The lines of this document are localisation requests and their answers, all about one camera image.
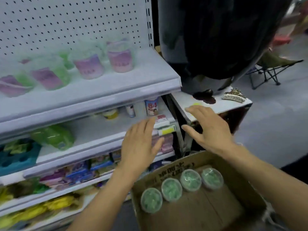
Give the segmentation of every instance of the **pink label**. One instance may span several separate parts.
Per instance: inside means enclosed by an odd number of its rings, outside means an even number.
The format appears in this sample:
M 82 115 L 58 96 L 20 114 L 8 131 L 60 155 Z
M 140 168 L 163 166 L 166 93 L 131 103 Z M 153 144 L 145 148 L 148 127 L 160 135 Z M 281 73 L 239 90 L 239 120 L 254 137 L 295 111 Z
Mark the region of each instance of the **pink label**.
M 133 58 L 130 50 L 108 52 L 107 54 L 115 72 L 125 73 L 133 69 Z
M 74 61 L 74 64 L 84 79 L 97 78 L 104 73 L 104 67 L 97 54 L 87 59 Z
M 40 82 L 47 90 L 55 90 L 63 86 L 62 81 L 49 68 L 33 70 L 32 77 Z
M 20 82 L 18 82 L 17 79 L 12 75 L 2 77 L 2 78 L 0 78 L 0 81 L 8 84 L 8 85 L 5 85 L 5 84 L 0 83 L 0 91 L 8 97 L 20 96 L 20 95 L 23 95 L 27 92 L 27 89 L 22 88 L 23 85 Z M 16 85 L 16 86 L 21 86 L 21 88 L 11 87 L 10 84 Z

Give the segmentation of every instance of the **folding chair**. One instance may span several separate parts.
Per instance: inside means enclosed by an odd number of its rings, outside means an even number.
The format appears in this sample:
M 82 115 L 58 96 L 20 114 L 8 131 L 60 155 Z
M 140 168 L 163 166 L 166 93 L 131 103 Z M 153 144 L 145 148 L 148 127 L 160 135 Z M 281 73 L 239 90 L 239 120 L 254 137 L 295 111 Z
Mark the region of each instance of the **folding chair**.
M 247 74 L 249 74 L 249 79 L 251 83 L 251 87 L 253 90 L 257 89 L 259 86 L 264 84 L 265 82 L 273 79 L 276 85 L 280 85 L 281 83 L 278 81 L 277 74 L 283 72 L 285 69 L 290 66 L 295 65 L 296 63 L 302 62 L 304 60 L 293 61 L 285 58 L 280 58 L 276 53 L 267 50 L 260 60 L 257 62 L 256 66 L 254 66 Z M 258 74 L 264 74 L 264 81 L 259 85 L 255 86 L 252 80 L 252 74 L 258 72 Z

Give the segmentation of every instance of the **right hand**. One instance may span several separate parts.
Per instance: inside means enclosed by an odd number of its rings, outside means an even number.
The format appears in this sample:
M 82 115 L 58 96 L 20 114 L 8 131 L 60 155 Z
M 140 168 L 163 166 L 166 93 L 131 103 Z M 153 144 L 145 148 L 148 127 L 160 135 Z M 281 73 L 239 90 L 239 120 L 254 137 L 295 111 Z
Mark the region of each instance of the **right hand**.
M 233 141 L 229 125 L 213 109 L 201 105 L 193 105 L 185 108 L 201 125 L 203 133 L 199 134 L 194 128 L 182 125 L 187 132 L 201 147 L 224 157 L 224 153 L 236 145 Z

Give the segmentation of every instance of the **green slime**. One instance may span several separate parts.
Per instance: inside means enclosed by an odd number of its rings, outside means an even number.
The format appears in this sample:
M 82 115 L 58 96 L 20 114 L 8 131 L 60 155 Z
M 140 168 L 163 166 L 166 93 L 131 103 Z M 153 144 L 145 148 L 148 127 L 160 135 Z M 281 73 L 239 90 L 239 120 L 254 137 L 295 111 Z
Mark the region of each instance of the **green slime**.
M 217 175 L 214 170 L 204 170 L 202 172 L 202 178 L 207 184 L 211 186 L 218 187 L 221 185 L 220 176 Z
M 181 180 L 184 187 L 195 190 L 201 185 L 201 179 L 198 177 L 197 172 L 186 171 L 183 174 L 184 180 Z
M 142 197 L 141 204 L 149 213 L 154 213 L 160 209 L 162 198 L 155 190 L 148 190 Z
M 168 180 L 162 186 L 161 191 L 167 200 L 178 200 L 181 197 L 181 190 L 176 181 Z

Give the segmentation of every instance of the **forearm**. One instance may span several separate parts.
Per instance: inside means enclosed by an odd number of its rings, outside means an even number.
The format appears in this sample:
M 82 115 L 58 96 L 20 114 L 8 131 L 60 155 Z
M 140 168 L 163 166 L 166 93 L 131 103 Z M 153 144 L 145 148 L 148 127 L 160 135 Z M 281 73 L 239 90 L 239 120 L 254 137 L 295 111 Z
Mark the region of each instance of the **forearm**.
M 308 185 L 233 146 L 225 158 L 262 194 L 295 231 L 307 230 Z
M 117 168 L 106 186 L 75 219 L 68 231 L 108 231 L 135 179 Z

